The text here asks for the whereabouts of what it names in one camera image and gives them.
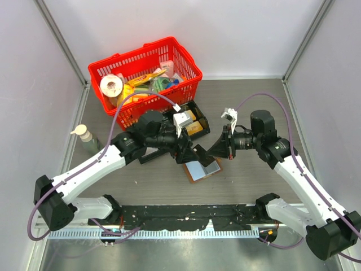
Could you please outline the black VIP card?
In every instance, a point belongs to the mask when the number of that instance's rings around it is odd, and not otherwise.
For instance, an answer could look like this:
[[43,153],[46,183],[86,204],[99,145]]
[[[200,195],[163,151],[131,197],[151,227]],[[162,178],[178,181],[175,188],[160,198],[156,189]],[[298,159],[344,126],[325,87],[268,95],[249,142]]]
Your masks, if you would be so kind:
[[197,161],[203,167],[208,167],[209,165],[211,165],[211,163],[216,161],[216,159],[213,156],[207,154],[207,151],[201,145],[196,145],[193,148],[193,151],[197,156]]

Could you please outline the red plastic shopping basket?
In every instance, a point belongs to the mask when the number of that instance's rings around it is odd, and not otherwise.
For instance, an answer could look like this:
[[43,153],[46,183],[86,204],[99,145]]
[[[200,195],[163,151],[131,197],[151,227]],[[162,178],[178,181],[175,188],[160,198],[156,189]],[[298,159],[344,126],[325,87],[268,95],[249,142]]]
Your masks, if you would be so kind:
[[113,117],[117,109],[101,91],[100,82],[104,76],[121,73],[129,81],[155,71],[161,62],[167,60],[173,62],[174,72],[185,80],[161,94],[180,106],[193,100],[202,79],[202,72],[186,48],[174,37],[166,37],[124,54],[114,54],[88,66],[92,87],[105,112]]

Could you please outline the gold card upper slot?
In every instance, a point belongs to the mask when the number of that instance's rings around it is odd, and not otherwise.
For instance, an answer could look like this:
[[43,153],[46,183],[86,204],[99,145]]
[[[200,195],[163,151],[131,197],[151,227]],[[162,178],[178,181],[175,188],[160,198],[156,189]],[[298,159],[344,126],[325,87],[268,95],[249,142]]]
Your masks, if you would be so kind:
[[195,122],[197,120],[196,115],[192,112],[192,110],[187,110],[186,114],[190,117],[190,122]]

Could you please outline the gold card slot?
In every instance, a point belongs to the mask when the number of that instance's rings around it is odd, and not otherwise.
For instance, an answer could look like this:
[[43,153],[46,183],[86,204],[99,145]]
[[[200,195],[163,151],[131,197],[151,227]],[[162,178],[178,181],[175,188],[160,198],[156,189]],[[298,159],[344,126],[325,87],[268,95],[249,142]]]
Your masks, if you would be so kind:
[[192,136],[200,131],[202,131],[204,128],[200,124],[199,121],[195,121],[192,124],[186,126],[186,130],[189,136]]
[[195,122],[197,120],[196,115],[192,112],[192,110],[187,110],[186,114],[190,117],[190,122]]

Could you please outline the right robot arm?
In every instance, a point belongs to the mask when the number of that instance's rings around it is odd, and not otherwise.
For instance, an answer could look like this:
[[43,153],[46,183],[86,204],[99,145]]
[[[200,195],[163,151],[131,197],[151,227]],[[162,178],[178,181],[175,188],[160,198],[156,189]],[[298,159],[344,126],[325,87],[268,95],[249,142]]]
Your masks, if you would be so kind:
[[237,150],[256,150],[258,157],[287,182],[306,208],[302,211],[269,193],[256,200],[254,214],[259,222],[276,220],[290,227],[305,239],[311,252],[321,260],[356,244],[360,214],[348,212],[323,189],[296,149],[286,138],[278,136],[269,111],[253,111],[251,128],[244,128],[242,132],[235,130],[238,125],[234,109],[225,109],[221,116],[229,124],[223,127],[219,140],[208,154],[232,159]]

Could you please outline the yellow snack package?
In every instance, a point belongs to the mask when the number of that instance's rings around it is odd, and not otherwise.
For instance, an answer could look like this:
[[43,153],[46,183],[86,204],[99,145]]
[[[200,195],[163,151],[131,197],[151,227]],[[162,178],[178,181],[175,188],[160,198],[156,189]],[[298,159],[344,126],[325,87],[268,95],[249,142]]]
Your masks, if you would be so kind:
[[128,97],[130,94],[135,94],[133,97],[129,98],[125,104],[136,102],[139,99],[145,98],[148,94],[141,94],[142,91],[152,92],[152,83],[154,79],[158,79],[159,76],[163,75],[166,72],[166,69],[158,68],[153,73],[148,73],[136,77],[124,84],[121,94],[117,98],[116,107],[119,107],[121,102]]

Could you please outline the pink box in basket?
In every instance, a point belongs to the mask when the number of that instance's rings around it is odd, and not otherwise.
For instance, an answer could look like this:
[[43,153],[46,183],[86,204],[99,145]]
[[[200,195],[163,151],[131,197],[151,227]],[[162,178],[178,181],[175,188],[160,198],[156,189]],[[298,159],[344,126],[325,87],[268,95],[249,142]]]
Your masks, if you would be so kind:
[[167,60],[164,62],[160,62],[160,68],[165,69],[165,74],[168,77],[173,77],[174,75],[174,62],[172,60]]

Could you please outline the gold card lower slot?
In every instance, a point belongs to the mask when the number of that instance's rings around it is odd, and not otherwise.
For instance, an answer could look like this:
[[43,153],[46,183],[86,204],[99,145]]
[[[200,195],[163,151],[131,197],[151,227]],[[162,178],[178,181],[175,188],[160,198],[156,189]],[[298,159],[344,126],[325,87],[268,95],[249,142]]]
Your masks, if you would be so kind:
[[204,128],[200,124],[199,121],[195,121],[192,124],[186,126],[186,130],[189,136],[192,136],[200,131],[202,131]]

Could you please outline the brown leather card holder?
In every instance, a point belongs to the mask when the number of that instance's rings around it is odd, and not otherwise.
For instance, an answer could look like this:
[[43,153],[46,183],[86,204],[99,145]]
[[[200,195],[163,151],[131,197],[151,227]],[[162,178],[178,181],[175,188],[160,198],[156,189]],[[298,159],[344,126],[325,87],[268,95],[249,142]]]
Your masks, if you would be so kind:
[[213,161],[207,167],[204,167],[198,161],[185,163],[182,165],[182,167],[191,184],[195,184],[223,171],[220,158],[215,158],[215,161]]

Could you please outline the green package in basket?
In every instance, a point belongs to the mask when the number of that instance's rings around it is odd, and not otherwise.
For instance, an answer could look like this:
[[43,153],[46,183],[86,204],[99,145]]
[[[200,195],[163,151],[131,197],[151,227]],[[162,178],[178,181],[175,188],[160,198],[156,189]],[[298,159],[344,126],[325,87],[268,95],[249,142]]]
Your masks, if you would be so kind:
[[172,83],[172,80],[168,77],[156,77],[150,81],[149,91],[160,93],[165,90],[170,83]]

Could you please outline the green soap pump bottle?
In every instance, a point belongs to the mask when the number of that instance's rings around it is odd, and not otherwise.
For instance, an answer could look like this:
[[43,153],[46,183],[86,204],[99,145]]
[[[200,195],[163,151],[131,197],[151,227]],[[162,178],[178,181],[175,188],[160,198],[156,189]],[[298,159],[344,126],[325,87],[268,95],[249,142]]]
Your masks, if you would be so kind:
[[90,154],[90,155],[96,155],[98,152],[100,152],[103,149],[103,145],[100,143],[97,136],[92,134],[86,125],[80,124],[77,125],[70,134],[77,135],[83,145],[83,148]]

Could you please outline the black card organizer tray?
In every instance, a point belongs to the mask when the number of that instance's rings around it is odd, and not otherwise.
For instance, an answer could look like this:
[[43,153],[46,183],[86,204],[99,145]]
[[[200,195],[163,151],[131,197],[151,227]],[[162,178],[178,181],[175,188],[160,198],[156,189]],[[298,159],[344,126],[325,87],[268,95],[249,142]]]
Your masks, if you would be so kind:
[[[186,129],[188,135],[193,141],[210,133],[209,123],[207,121],[207,118],[201,112],[200,108],[198,107],[198,105],[195,103],[194,100],[191,100],[181,105],[181,109],[186,111],[192,119],[192,124],[188,125]],[[168,152],[163,149],[159,150],[154,147],[148,147],[146,153],[143,156],[141,156],[138,160],[141,164],[145,164],[167,153]]]

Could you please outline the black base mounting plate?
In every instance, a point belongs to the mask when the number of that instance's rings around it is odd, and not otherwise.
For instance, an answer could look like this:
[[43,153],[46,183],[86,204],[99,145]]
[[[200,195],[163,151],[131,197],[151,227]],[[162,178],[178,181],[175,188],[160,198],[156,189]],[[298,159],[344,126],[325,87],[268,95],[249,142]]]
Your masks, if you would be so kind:
[[103,226],[140,227],[148,231],[202,231],[211,222],[215,231],[248,230],[251,225],[277,224],[246,204],[122,206],[115,220],[99,220]]

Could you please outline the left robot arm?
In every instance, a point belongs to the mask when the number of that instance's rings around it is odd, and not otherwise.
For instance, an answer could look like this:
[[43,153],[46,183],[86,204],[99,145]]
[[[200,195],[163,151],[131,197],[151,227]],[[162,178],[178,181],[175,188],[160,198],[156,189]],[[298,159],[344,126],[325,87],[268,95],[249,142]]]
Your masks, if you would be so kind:
[[145,155],[148,148],[169,152],[178,164],[197,161],[186,129],[192,122],[186,111],[174,114],[170,123],[160,112],[149,110],[107,147],[71,171],[54,178],[41,176],[36,181],[34,204],[49,230],[57,231],[73,220],[91,218],[103,225],[119,223],[121,206],[112,196],[79,195],[104,176]]

